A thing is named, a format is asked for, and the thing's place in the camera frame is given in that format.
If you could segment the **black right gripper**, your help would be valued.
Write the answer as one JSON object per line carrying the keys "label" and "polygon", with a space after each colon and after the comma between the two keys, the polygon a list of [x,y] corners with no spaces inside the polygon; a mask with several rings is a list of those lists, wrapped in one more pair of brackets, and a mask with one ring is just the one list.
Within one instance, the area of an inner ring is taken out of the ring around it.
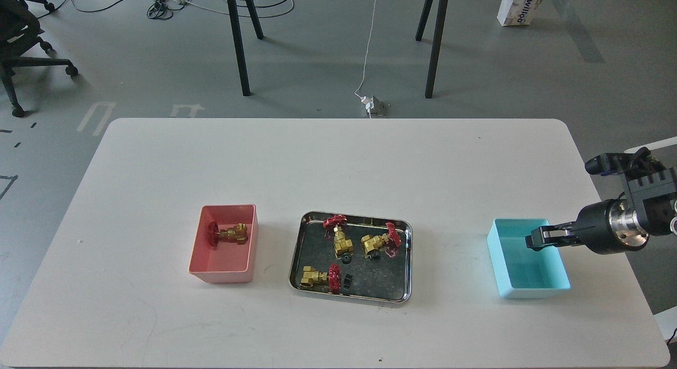
{"label": "black right gripper", "polygon": [[579,212],[576,222],[540,225],[525,236],[527,248],[533,251],[583,244],[597,254],[640,251],[648,239],[648,232],[639,225],[636,210],[629,208],[625,199],[589,205]]}

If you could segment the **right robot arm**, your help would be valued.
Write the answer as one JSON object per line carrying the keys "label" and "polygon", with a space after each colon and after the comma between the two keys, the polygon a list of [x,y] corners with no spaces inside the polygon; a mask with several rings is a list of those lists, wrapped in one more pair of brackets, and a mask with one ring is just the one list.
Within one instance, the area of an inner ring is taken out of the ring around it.
{"label": "right robot arm", "polygon": [[622,176],[623,193],[582,208],[573,222],[533,229],[527,248],[583,245],[615,254],[640,251],[650,236],[675,234],[675,167],[667,168],[647,147],[597,155],[584,167],[592,176]]}

